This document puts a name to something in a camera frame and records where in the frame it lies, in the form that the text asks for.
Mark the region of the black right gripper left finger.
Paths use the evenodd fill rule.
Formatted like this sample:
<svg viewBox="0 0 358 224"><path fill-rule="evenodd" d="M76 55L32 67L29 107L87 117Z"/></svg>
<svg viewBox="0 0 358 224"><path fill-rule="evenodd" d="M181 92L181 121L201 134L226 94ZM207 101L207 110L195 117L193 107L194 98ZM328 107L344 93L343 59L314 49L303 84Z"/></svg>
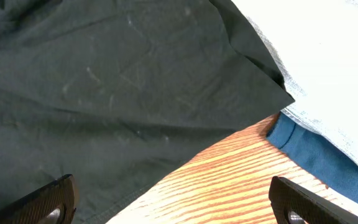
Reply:
<svg viewBox="0 0 358 224"><path fill-rule="evenodd" d="M66 174L0 210L0 224L71 224L78 191Z"/></svg>

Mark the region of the black shorts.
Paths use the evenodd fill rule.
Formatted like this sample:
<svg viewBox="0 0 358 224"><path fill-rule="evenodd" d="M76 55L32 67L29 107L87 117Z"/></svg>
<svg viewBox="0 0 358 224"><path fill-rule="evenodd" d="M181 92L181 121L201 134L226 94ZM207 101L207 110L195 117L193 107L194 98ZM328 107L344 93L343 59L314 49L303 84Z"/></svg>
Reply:
<svg viewBox="0 0 358 224"><path fill-rule="evenodd" d="M231 1L0 1L0 209L71 174L104 223L292 102Z"/></svg>

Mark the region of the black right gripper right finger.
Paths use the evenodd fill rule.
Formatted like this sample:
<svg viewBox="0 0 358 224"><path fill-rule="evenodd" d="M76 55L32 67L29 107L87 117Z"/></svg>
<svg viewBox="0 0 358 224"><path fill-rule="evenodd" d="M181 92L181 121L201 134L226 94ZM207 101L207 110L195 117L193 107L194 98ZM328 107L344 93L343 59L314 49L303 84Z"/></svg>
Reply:
<svg viewBox="0 0 358 224"><path fill-rule="evenodd" d="M278 224L358 224L358 215L284 177L272 177L268 198Z"/></svg>

